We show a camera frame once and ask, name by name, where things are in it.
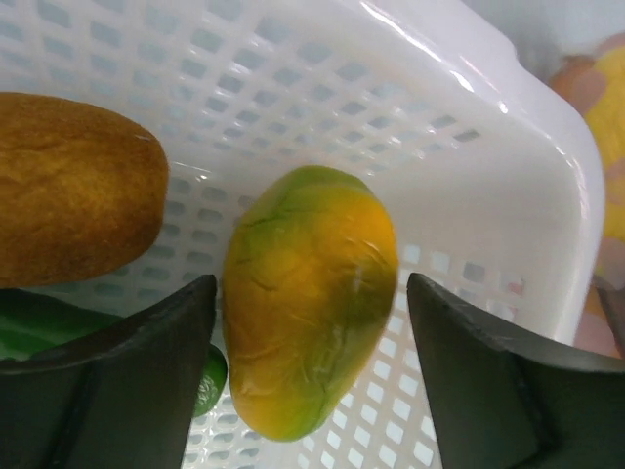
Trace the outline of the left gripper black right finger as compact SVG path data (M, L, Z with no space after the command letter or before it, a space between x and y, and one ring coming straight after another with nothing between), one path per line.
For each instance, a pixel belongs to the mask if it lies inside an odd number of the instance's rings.
M422 274L407 301L443 467L623 467L622 361L502 320Z

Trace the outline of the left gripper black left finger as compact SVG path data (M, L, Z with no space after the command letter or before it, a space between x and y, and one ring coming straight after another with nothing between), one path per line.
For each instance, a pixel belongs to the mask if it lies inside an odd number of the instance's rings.
M216 318L203 275L122 320L1 360L5 468L178 468Z

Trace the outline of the dark green cucumber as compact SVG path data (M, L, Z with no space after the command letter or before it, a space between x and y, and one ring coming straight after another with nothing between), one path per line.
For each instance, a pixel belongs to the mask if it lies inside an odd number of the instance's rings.
M43 294L2 289L1 360L28 360L120 320Z

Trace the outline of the yellow green mango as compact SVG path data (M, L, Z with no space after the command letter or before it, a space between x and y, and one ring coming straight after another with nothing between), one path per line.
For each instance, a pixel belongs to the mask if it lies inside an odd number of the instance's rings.
M396 233L359 178L294 169L247 209L223 268L230 392L275 442L317 430L383 335L396 292Z

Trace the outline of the green chili pepper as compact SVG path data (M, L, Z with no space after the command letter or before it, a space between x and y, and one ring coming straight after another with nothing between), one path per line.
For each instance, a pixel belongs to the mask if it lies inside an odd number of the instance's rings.
M227 378L227 360L218 347L210 344L195 398L194 418L208 413L218 403L224 392Z

